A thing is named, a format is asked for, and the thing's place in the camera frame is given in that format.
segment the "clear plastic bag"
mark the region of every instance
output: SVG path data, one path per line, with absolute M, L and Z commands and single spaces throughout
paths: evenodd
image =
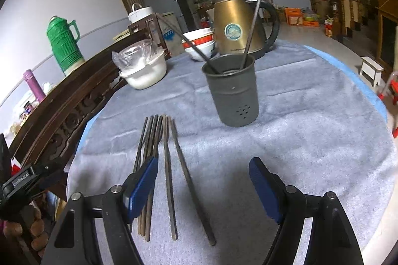
M 119 53 L 112 52 L 112 61 L 121 71 L 138 71 L 160 54 L 163 54 L 163 49 L 158 48 L 152 40 L 145 39 Z

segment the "gray cup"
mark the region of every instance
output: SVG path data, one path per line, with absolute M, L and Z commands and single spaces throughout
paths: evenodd
M 214 74 L 208 64 L 202 66 L 220 120 L 231 127 L 252 123 L 258 116 L 257 85 L 253 56 L 248 55 L 239 71 L 243 54 L 227 54 L 213 59 L 212 65 L 221 73 Z

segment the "metal screw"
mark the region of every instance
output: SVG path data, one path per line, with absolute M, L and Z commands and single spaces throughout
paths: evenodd
M 80 194 L 80 192 L 75 192 L 75 193 L 73 193 L 73 194 L 70 196 L 70 198 L 71 198 L 73 201 L 76 201 L 76 200 L 79 200 L 81 196 L 82 196 L 82 195 Z
M 332 191 L 327 192 L 326 195 L 327 195 L 328 198 L 330 198 L 330 199 L 335 199 L 335 198 L 337 198 L 337 195 L 335 194 L 335 192 L 332 192 Z
M 288 192 L 288 193 L 296 193 L 296 192 L 297 192 L 297 189 L 296 189 L 296 187 L 294 187 L 293 185 L 288 185 L 288 186 L 286 187 L 286 192 Z
M 120 191 L 122 191 L 122 186 L 121 185 L 114 185 L 113 187 L 111 187 L 111 192 L 112 193 L 119 193 Z

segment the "gray tablecloth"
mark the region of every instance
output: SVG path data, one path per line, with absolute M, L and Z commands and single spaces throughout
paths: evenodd
M 179 239 L 170 236 L 161 145 L 151 241 L 133 230 L 145 264 L 262 264 L 277 225 L 249 179 L 254 156 L 303 193 L 335 191 L 365 247 L 389 202 L 397 157 L 382 116 L 344 73 L 303 46 L 277 41 L 255 63 L 257 120 L 231 128 L 217 117 L 201 63 L 181 55 L 167 65 L 166 77 L 156 85 L 142 91 L 125 86 L 111 98 L 72 162 L 68 196 L 99 194 L 121 184 L 133 169 L 145 116 L 166 113 L 176 120 L 218 242 L 208 245 L 171 140 Z M 101 220 L 97 230 L 104 264 L 111 264 Z M 296 264 L 304 260 L 309 234 L 306 221 Z

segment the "white stool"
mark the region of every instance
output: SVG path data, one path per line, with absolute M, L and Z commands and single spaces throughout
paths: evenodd
M 369 75 L 369 77 L 373 80 L 373 87 L 380 85 L 381 72 L 384 71 L 384 68 L 382 68 L 378 63 L 368 56 L 363 56 L 361 58 L 362 66 L 359 74 L 362 75 L 362 72 L 365 72 L 367 75 Z

